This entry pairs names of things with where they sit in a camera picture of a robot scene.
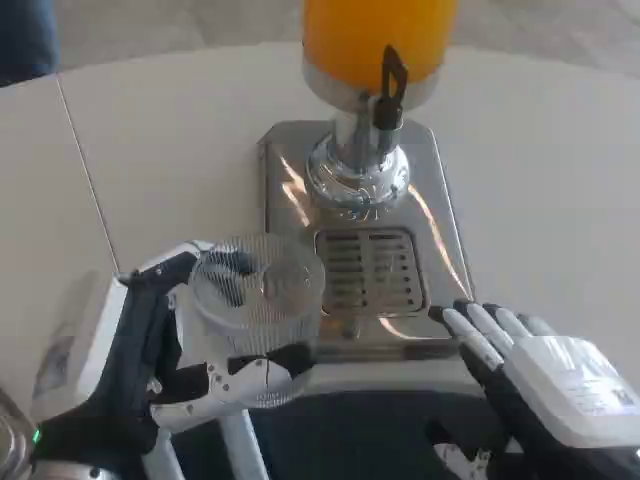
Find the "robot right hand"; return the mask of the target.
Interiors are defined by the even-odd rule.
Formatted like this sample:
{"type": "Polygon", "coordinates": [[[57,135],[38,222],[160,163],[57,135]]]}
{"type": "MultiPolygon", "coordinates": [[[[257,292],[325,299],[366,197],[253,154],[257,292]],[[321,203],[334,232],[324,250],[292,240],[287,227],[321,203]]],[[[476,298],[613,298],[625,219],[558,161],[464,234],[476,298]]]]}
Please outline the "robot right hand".
{"type": "Polygon", "coordinates": [[[488,478],[638,478],[639,394],[594,343],[495,303],[429,315],[457,340],[505,433],[488,478]]]}

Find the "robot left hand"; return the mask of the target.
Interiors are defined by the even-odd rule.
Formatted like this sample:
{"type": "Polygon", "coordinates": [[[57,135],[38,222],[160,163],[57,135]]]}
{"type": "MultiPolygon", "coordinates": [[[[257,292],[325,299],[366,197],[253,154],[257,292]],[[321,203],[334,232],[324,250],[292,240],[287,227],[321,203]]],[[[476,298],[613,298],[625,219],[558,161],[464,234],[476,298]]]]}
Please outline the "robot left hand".
{"type": "Polygon", "coordinates": [[[315,366],[322,260],[274,234],[185,242],[112,279],[63,326],[34,385],[32,461],[119,472],[178,434],[300,394],[315,366]]]}

